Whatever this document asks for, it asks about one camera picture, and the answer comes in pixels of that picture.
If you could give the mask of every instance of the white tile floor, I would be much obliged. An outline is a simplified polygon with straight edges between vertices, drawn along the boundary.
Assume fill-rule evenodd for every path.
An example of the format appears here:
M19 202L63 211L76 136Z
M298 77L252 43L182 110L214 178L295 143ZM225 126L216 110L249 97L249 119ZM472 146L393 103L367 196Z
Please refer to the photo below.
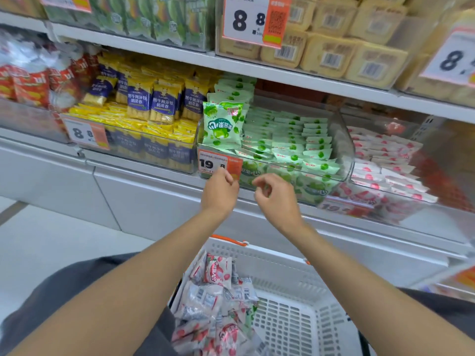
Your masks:
M0 212L15 201L0 197ZM78 261L140 251L152 241L34 206L0 226L0 323L47 276Z

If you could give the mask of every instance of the person's right hand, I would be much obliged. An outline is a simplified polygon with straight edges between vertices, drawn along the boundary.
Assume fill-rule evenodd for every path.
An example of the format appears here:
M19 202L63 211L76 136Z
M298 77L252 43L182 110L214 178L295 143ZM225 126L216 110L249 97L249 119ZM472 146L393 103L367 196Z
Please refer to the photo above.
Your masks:
M288 236L305 225L291 184L276 174L261 175L252 184L259 207L280 233Z

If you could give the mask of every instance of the basket handle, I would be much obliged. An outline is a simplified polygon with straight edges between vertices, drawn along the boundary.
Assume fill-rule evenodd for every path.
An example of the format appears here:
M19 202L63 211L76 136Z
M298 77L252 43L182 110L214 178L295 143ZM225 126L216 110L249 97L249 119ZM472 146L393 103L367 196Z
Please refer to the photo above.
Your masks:
M241 242L241 241L236 241L236 240L230 239L229 237L224 237L224 236L220 236L220 235L211 235L211 238L218 239L218 240L223 240L223 241L228 241L232 244L239 245L239 246L242 246L242 247L246 247L247 245L249 245L249 242L247 242L246 240L243 240Z

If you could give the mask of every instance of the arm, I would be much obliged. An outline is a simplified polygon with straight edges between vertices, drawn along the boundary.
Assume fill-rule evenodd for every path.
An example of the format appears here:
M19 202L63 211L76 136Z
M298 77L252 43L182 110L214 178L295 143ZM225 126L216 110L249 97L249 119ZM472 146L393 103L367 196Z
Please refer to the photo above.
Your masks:
M238 182L217 171L198 215L79 293L10 356L133 355L199 249L233 210L238 192Z
M256 201L266 218L309 260L378 355L474 354L475 341L306 224L292 185L274 174L260 176L254 185L258 187Z

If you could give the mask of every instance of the perforated basket bottom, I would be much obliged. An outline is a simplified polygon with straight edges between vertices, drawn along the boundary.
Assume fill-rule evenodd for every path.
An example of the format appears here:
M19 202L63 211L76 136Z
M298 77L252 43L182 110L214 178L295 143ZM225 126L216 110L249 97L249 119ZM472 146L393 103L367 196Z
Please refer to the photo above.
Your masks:
M318 356L315 310L310 306L257 290L259 308L254 329L276 356Z

